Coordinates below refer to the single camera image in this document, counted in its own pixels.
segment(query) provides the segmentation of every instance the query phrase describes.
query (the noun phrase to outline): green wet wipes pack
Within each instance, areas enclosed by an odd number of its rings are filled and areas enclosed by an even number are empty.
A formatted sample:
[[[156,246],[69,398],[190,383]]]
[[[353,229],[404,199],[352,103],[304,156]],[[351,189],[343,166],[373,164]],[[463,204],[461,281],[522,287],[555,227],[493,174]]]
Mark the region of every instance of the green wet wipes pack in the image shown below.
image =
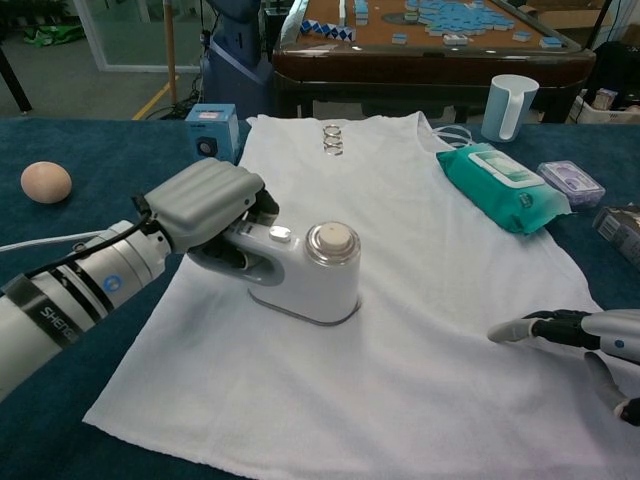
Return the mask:
[[[567,197],[487,143],[437,154],[445,175],[505,230],[533,233],[571,213]]]

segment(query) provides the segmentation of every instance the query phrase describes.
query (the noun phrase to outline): white towel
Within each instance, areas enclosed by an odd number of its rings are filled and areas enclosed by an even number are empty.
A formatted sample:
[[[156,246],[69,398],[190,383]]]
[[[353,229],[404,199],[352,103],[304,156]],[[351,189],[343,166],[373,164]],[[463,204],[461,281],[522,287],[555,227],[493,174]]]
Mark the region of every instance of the white towel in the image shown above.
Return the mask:
[[[243,165],[278,224],[359,232],[356,316],[296,320],[185,258],[85,421],[260,479],[636,478],[640,431],[598,401],[577,349],[486,339],[535,310],[598,309],[549,234],[473,206],[419,114],[344,124],[342,156],[322,138],[317,120],[259,117]],[[608,362],[638,393],[638,372]]]

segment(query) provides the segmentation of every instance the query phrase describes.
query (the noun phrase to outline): glass door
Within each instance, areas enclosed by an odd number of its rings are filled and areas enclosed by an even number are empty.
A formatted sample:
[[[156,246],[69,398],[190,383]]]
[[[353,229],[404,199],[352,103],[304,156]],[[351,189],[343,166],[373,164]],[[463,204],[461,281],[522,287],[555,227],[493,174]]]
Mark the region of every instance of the glass door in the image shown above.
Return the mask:
[[[162,0],[74,0],[101,70],[161,71],[167,56]],[[202,29],[211,29],[215,15],[200,0],[173,0],[176,65],[197,71]]]

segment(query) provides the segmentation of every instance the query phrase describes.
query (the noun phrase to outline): white robotic arm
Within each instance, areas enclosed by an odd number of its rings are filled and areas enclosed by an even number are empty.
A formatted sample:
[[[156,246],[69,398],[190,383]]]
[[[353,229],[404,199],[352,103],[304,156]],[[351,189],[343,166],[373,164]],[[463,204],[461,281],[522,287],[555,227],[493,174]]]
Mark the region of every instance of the white robotic arm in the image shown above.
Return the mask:
[[[0,401],[160,276],[169,253],[207,244],[238,218],[270,225],[278,214],[258,175],[214,159],[134,201],[137,225],[116,223],[75,253],[2,287]],[[237,251],[227,253],[242,262]]]
[[[496,325],[487,337],[496,343],[542,337],[563,345],[601,350],[640,365],[640,310],[539,311]],[[640,426],[640,398],[630,399],[620,391],[611,371],[597,354],[589,351],[584,358],[598,397],[616,417]]]

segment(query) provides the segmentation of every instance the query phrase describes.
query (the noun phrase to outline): yellow floor line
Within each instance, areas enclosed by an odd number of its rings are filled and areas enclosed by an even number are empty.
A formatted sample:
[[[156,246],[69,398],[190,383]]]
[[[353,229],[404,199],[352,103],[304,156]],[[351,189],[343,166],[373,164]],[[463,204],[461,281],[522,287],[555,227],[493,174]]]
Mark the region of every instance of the yellow floor line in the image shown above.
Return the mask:
[[[147,102],[147,104],[142,107],[138,113],[136,113],[131,120],[140,120],[142,117],[146,115],[146,113],[153,108],[153,106],[158,103],[165,93],[169,90],[169,82],[165,83],[164,87],[162,87],[158,93],[156,93],[151,100]]]

